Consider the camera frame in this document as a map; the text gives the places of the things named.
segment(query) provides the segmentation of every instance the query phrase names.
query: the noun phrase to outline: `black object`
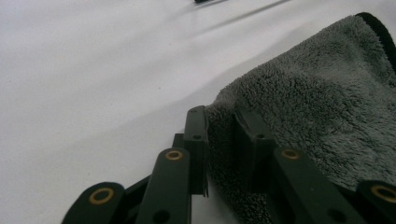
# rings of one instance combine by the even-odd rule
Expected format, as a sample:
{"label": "black object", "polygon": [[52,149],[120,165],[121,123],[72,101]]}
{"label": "black object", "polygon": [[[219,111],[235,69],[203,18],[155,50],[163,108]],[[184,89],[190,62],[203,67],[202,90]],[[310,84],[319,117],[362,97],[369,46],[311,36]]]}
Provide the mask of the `black object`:
{"label": "black object", "polygon": [[[274,223],[396,223],[396,187],[363,181],[356,192],[333,185],[301,151],[278,147],[260,116],[238,106],[234,156],[243,188],[268,194]],[[63,224],[191,223],[191,195],[207,195],[205,108],[191,109],[185,133],[161,152],[151,176],[128,189],[86,189]]]}

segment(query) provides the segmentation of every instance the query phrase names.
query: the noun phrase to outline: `black plastic part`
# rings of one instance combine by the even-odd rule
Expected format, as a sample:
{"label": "black plastic part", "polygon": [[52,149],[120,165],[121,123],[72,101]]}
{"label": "black plastic part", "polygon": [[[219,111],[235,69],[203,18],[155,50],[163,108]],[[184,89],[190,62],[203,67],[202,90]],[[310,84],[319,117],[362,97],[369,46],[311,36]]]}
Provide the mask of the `black plastic part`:
{"label": "black plastic part", "polygon": [[64,217],[63,224],[116,224],[126,215],[122,204],[124,188],[117,183],[100,183],[86,189]]}
{"label": "black plastic part", "polygon": [[149,184],[149,179],[150,175],[125,190],[126,195],[124,206],[128,210],[128,216],[125,219],[125,224],[135,224],[140,204],[143,201],[146,188]]}
{"label": "black plastic part", "polygon": [[184,134],[175,133],[174,142],[172,147],[181,147],[184,148]]}
{"label": "black plastic part", "polygon": [[207,149],[207,122],[205,107],[199,105],[189,110],[184,130],[184,148],[191,154],[191,194],[208,195],[206,163]]}
{"label": "black plastic part", "polygon": [[[277,148],[272,172],[276,185],[271,187],[269,200],[278,213],[271,216],[293,213],[295,220],[284,223],[366,223],[301,150]],[[284,194],[290,206],[276,207],[279,194]]]}
{"label": "black plastic part", "polygon": [[382,181],[364,181],[356,191],[358,209],[369,223],[396,223],[396,187]]}
{"label": "black plastic part", "polygon": [[243,188],[252,192],[265,192],[270,179],[268,163],[277,147],[275,138],[262,118],[239,105],[234,113],[234,158]]}
{"label": "black plastic part", "polygon": [[211,0],[195,0],[196,3],[204,3],[204,2],[207,2],[207,1],[211,1]]}
{"label": "black plastic part", "polygon": [[191,223],[189,174],[190,153],[187,150],[170,148],[161,152],[135,223]]}

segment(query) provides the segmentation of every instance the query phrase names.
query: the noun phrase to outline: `fuzzy towel texture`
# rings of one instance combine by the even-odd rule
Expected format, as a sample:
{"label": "fuzzy towel texture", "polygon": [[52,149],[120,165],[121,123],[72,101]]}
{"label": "fuzzy towel texture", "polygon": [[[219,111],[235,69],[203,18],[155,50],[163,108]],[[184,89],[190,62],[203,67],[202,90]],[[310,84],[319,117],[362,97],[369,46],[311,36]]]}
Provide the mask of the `fuzzy towel texture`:
{"label": "fuzzy towel texture", "polygon": [[336,184],[396,185],[396,50],[368,13],[336,22],[225,87],[206,107],[211,181],[242,223],[271,223],[265,195],[239,187],[235,104],[262,116],[280,146],[303,150]]}

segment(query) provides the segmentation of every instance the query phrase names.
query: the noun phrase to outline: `white surface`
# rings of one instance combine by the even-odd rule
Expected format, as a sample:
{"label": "white surface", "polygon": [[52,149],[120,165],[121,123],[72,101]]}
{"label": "white surface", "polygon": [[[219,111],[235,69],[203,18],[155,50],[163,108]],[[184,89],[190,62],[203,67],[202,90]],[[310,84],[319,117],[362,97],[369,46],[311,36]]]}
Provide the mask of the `white surface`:
{"label": "white surface", "polygon": [[[87,187],[151,173],[248,70],[362,11],[396,36],[383,1],[1,0],[0,223],[61,223]],[[192,223],[236,223],[211,188]]]}

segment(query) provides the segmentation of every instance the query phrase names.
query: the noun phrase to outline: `hole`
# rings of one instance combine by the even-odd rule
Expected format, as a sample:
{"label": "hole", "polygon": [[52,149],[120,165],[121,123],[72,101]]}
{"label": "hole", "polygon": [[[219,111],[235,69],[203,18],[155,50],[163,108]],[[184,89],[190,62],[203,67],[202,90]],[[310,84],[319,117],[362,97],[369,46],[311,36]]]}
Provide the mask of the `hole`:
{"label": "hole", "polygon": [[336,209],[329,209],[327,215],[332,218],[335,222],[346,222],[347,217],[344,213],[336,210]]}
{"label": "hole", "polygon": [[95,200],[97,200],[97,201],[103,200],[103,199],[105,199],[106,197],[108,197],[108,195],[109,195],[109,192],[108,192],[108,191],[99,192],[99,193],[97,193],[97,194],[95,195]]}
{"label": "hole", "polygon": [[371,187],[372,193],[389,203],[396,203],[396,190],[390,189],[382,185],[374,185]]}
{"label": "hole", "polygon": [[294,149],[285,149],[282,151],[282,156],[291,159],[291,160],[297,160],[300,158],[300,154],[294,150]]}
{"label": "hole", "polygon": [[107,203],[114,196],[114,190],[110,188],[97,189],[90,196],[90,203],[94,205],[101,205]]}
{"label": "hole", "polygon": [[176,157],[178,157],[178,153],[177,152],[171,152],[171,153],[169,153],[169,157],[170,158],[176,158]]}
{"label": "hole", "polygon": [[170,217],[171,217],[171,215],[169,214],[168,211],[161,210],[154,214],[154,216],[152,217],[152,220],[155,223],[166,223]]}
{"label": "hole", "polygon": [[178,161],[183,157],[183,154],[180,151],[172,150],[166,153],[165,157],[169,161]]}

